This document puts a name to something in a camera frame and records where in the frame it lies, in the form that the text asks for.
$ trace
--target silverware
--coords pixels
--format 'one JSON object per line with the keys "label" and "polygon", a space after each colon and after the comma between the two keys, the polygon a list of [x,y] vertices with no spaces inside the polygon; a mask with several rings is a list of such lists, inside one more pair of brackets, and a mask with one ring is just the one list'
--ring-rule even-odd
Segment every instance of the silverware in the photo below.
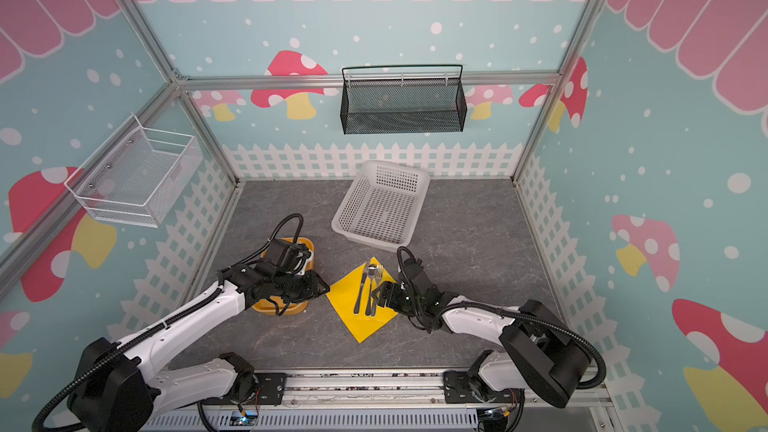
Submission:
{"label": "silverware", "polygon": [[374,298],[371,298],[371,302],[373,302],[373,306],[371,307],[371,317],[376,316],[376,304],[379,302],[379,287],[381,286],[382,282],[384,282],[384,266],[381,264],[376,265],[376,290],[374,290],[374,294],[376,295]]}
{"label": "silverware", "polygon": [[360,301],[362,300],[362,288],[366,286],[366,278],[368,277],[368,266],[371,264],[370,259],[362,267],[362,277],[360,278],[360,291],[357,293],[357,300],[355,301],[355,315],[360,313]]}
{"label": "silverware", "polygon": [[373,278],[376,276],[376,266],[374,264],[370,264],[366,269],[366,273],[368,274],[368,277],[370,277],[371,279],[371,281],[368,283],[368,302],[366,302],[366,315],[370,316],[371,292],[373,291]]}

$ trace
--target gray tabletop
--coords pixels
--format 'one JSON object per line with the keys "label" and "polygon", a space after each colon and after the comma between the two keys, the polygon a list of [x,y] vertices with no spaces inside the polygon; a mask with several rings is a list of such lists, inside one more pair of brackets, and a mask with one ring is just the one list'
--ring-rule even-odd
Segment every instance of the gray tabletop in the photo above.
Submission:
{"label": "gray tabletop", "polygon": [[[351,181],[248,182],[219,247],[214,269],[264,244],[277,223],[298,212],[302,236],[316,248],[315,270],[328,284],[376,256],[389,271],[395,254],[350,242],[331,229],[331,219]],[[292,235],[295,221],[285,226]],[[432,180],[413,239],[430,279],[443,291],[497,305],[532,298],[556,312],[554,298],[509,180]],[[213,282],[209,276],[206,283]],[[327,298],[306,312],[274,317],[246,310],[189,346],[170,364],[196,365],[235,352],[257,369],[275,368],[466,368],[486,348],[480,338],[415,329],[395,317],[358,344]]]}

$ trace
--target black wire mesh basket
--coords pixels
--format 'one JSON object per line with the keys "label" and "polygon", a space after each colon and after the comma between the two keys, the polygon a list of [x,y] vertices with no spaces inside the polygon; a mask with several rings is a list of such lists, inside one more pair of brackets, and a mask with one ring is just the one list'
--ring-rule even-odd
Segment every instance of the black wire mesh basket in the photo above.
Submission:
{"label": "black wire mesh basket", "polygon": [[345,134],[462,132],[463,67],[454,64],[345,67]]}

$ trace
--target fork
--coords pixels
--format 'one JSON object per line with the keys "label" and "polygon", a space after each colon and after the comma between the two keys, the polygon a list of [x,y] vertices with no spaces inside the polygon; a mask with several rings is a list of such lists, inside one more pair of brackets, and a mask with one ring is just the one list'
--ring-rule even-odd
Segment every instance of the fork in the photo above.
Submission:
{"label": "fork", "polygon": [[376,304],[379,302],[379,286],[384,281],[384,266],[381,264],[376,264],[376,276],[374,277],[376,280],[376,289],[373,291],[373,293],[376,295],[376,298],[373,296],[370,297],[370,300],[373,302],[373,306],[371,307],[371,317],[376,316]]}

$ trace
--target white picket fence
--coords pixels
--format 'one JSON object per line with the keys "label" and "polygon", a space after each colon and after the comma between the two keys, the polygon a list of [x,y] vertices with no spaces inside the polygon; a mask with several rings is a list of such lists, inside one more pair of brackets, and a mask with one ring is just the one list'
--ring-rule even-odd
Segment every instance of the white picket fence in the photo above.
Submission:
{"label": "white picket fence", "polygon": [[605,316],[605,297],[594,292],[595,276],[584,270],[587,258],[576,251],[578,240],[568,234],[571,224],[562,220],[563,207],[555,203],[557,194],[550,192],[539,159],[531,157],[519,186],[565,321],[600,350],[608,365],[608,392],[626,430],[658,432],[661,413],[643,400],[640,389],[645,379],[629,369],[630,350],[614,335],[617,322]]}
{"label": "white picket fence", "polygon": [[267,150],[256,145],[251,150],[242,145],[236,150],[224,146],[226,157],[239,177],[264,179],[354,177],[366,160],[424,168],[434,177],[503,178],[513,174],[522,150],[522,144],[512,149],[507,148],[507,144],[497,149],[491,144],[481,149],[475,144],[465,149],[460,144],[450,149],[444,144],[437,148],[425,144],[419,149],[413,144],[405,148],[394,144],[389,149],[382,144],[375,149],[367,145],[355,149],[351,144],[343,149],[335,145],[323,149],[320,144],[314,149],[304,145],[298,149],[288,145],[277,149],[270,145]]}
{"label": "white picket fence", "polygon": [[184,209],[172,211],[177,221],[174,226],[165,226],[168,238],[155,243],[158,256],[145,261],[147,277],[134,280],[136,297],[120,303],[125,312],[123,319],[107,326],[113,340],[157,322],[178,307],[230,188],[216,162],[206,160],[197,178],[192,195],[184,197]]}

